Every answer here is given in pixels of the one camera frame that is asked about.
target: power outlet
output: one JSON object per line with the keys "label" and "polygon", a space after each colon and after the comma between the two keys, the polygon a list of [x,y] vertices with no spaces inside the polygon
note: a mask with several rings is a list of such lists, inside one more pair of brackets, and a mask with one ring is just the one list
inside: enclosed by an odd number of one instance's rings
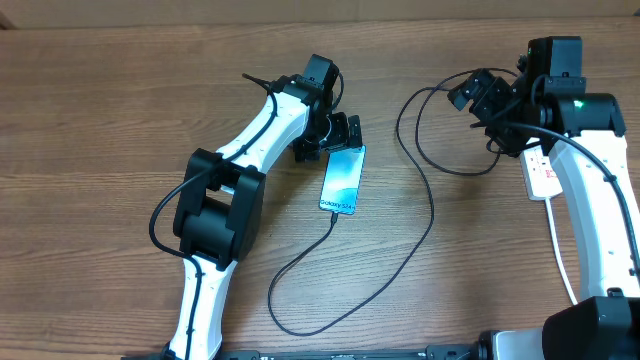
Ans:
{"label": "power outlet", "polygon": [[[531,138],[528,143],[538,139]],[[562,193],[562,187],[548,156],[542,154],[542,147],[536,146],[520,154],[520,164],[527,194],[530,200],[544,200]]]}

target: wooden tabletop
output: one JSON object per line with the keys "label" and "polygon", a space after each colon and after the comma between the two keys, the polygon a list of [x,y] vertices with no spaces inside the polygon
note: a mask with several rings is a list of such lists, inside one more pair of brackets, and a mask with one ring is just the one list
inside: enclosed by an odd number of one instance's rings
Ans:
{"label": "wooden tabletop", "polygon": [[[515,70],[528,40],[581,35],[588,90],[620,102],[638,184],[639,33],[634,18],[0,32],[0,358],[117,359],[171,339],[183,265],[151,244],[149,217],[195,149],[226,144],[262,107],[263,90],[241,73],[276,79],[320,54],[344,73],[339,110],[360,115],[368,154],[357,212],[274,295],[282,322],[310,331],[375,292],[425,231],[426,191],[394,135],[421,87],[478,67]],[[418,107],[401,126],[414,154]],[[485,168],[492,155],[474,121],[437,96],[422,122],[425,151],[453,169]],[[330,214],[318,209],[326,157],[297,164],[283,154],[268,174],[258,239],[231,282],[225,349],[419,348],[541,326],[569,305],[544,205],[527,199],[517,159],[472,178],[420,163],[436,209],[424,244],[376,300],[295,338],[269,317],[267,288],[326,232]],[[174,206],[158,224],[172,246]],[[564,199],[554,207],[578,291]]]}

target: smartphone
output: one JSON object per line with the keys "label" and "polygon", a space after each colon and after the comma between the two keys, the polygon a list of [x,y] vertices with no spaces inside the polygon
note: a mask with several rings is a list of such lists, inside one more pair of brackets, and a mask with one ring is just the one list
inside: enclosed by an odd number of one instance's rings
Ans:
{"label": "smartphone", "polygon": [[356,212],[366,152],[366,146],[362,146],[329,154],[320,195],[320,209],[347,215]]}

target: white arm segment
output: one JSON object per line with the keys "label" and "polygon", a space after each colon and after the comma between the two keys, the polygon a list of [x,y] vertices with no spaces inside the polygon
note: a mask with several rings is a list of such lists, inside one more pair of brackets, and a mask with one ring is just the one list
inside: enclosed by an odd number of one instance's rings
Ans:
{"label": "white arm segment", "polygon": [[[262,136],[233,163],[247,167],[253,165],[266,174],[284,149],[297,137],[300,137],[307,127],[309,107],[300,99],[285,93],[275,93],[278,102],[277,116]],[[262,111],[255,119],[229,144],[218,149],[225,158],[233,155],[264,127],[271,116],[273,102],[267,96]]]}
{"label": "white arm segment", "polygon": [[[612,131],[582,131],[572,138],[591,151],[618,178],[636,233],[640,213],[629,181],[627,142]],[[602,172],[571,145],[558,141],[549,153],[551,166],[566,194],[580,258],[580,297],[607,296],[620,288],[626,297],[640,297],[631,250],[618,199]]]}
{"label": "white arm segment", "polygon": [[[218,271],[216,264],[209,260],[197,255],[194,255],[193,259],[200,264],[203,276],[193,320],[194,331],[191,336],[189,360],[211,360],[222,344],[222,310],[224,310],[224,302],[227,299],[229,280],[231,280],[231,274],[236,268],[237,262],[232,261],[225,271]],[[179,359],[185,358],[189,316],[197,283],[196,268],[188,260],[184,260],[184,274],[184,294],[180,308],[180,320],[176,334],[169,344],[169,349],[175,352]]]}

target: white power strip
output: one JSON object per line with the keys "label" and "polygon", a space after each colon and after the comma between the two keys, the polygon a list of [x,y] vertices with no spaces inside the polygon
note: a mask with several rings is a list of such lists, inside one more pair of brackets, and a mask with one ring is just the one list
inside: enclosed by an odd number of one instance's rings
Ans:
{"label": "white power strip", "polygon": [[[531,138],[528,144],[536,142],[538,139]],[[542,154],[542,147],[536,146],[531,149],[527,149],[520,154],[520,164],[522,165],[522,174],[524,175],[524,183],[527,187],[527,194],[529,199],[540,201],[544,200],[545,207],[547,209],[547,217],[549,219],[549,231],[551,232],[551,243],[553,244],[553,253],[556,256],[556,263],[558,264],[558,270],[560,270],[560,276],[569,294],[569,299],[573,305],[576,305],[578,301],[569,283],[569,278],[564,270],[564,264],[562,263],[562,256],[560,255],[560,248],[558,246],[558,237],[556,235],[556,225],[553,220],[553,210],[551,209],[551,198],[562,193],[562,186],[560,186],[560,180],[558,176],[551,168],[551,161],[548,156]]]}

